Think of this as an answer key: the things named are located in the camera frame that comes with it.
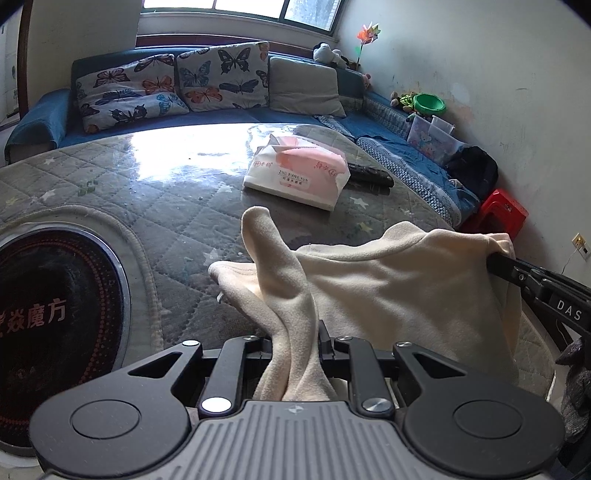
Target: power outlet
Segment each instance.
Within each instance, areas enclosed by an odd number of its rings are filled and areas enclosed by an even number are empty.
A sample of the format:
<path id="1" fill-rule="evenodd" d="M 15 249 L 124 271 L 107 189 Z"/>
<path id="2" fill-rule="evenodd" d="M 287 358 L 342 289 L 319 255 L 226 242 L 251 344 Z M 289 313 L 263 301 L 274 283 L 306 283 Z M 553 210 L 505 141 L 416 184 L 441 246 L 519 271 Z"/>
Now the power outlet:
<path id="1" fill-rule="evenodd" d="M 577 235 L 573 238 L 573 245 L 577 249 L 577 252 L 581 254 L 583 260 L 587 260 L 591 257 L 591 248 L 587 245 L 583 235 L 577 233 Z"/>

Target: black bag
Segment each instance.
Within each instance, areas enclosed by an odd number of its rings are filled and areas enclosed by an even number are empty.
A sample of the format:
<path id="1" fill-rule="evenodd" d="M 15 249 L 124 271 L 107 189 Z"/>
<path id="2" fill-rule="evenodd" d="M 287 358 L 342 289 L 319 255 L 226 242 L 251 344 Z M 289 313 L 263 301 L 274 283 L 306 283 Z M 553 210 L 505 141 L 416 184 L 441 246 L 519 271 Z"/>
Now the black bag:
<path id="1" fill-rule="evenodd" d="M 495 189 L 496 181 L 499 179 L 496 161 L 480 147 L 464 148 L 457 152 L 443 168 L 451 178 L 458 179 L 482 202 Z"/>

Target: red plastic stool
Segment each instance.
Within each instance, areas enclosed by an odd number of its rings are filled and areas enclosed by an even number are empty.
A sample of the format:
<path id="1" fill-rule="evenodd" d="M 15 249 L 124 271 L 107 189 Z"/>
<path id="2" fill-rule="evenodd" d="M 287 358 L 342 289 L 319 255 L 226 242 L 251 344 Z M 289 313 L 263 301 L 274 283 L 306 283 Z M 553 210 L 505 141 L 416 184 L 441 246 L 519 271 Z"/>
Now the red plastic stool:
<path id="1" fill-rule="evenodd" d="M 463 233 L 506 232 L 515 240 L 529 213 L 505 190 L 496 189 L 460 227 Z"/>

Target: white wall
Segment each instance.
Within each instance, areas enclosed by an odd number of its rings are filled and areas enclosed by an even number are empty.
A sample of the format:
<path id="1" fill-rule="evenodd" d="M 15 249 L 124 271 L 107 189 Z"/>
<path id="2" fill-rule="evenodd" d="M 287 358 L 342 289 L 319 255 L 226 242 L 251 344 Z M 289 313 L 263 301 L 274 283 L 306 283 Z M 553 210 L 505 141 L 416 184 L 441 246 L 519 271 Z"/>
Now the white wall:
<path id="1" fill-rule="evenodd" d="M 591 242 L 591 28 L 558 0 L 349 0 L 345 56 L 370 21 L 375 90 L 441 96 L 456 136 L 498 162 L 530 213 L 518 255 L 560 272 L 577 232 Z M 566 274 L 591 285 L 591 260 L 576 254 Z"/>
<path id="2" fill-rule="evenodd" d="M 70 86 L 74 60 L 135 48 L 141 0 L 35 0 L 27 57 L 29 106 Z"/>
<path id="3" fill-rule="evenodd" d="M 236 15 L 204 14 L 198 12 L 160 12 L 142 14 L 138 35 L 165 33 L 200 33 L 257 38 L 312 48 L 325 42 L 334 45 L 336 40 L 289 25 Z"/>
<path id="4" fill-rule="evenodd" d="M 4 88 L 0 93 L 4 96 L 2 102 L 6 104 L 6 114 L 10 115 L 18 109 L 17 95 L 17 48 L 18 32 L 21 25 L 22 8 L 17 10 L 5 24 L 6 46 L 4 55 Z"/>

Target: window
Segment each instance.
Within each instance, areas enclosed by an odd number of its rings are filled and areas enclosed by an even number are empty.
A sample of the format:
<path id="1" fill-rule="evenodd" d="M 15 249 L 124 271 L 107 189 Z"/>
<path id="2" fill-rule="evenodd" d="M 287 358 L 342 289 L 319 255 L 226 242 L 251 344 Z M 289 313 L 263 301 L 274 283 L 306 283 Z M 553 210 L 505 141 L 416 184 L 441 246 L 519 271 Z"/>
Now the window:
<path id="1" fill-rule="evenodd" d="M 243 15 L 331 34 L 344 0 L 144 0 L 144 12 L 197 11 Z"/>

